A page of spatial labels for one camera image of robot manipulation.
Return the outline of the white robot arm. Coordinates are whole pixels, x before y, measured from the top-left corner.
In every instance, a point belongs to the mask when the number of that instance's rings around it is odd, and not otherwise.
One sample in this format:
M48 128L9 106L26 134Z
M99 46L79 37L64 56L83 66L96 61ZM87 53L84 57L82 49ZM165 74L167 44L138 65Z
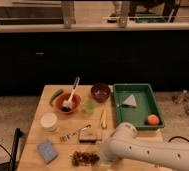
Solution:
M119 124L100 145L101 160L114 162L124 158L189 171L189 143L138 140L136 135L137 129L132 124Z

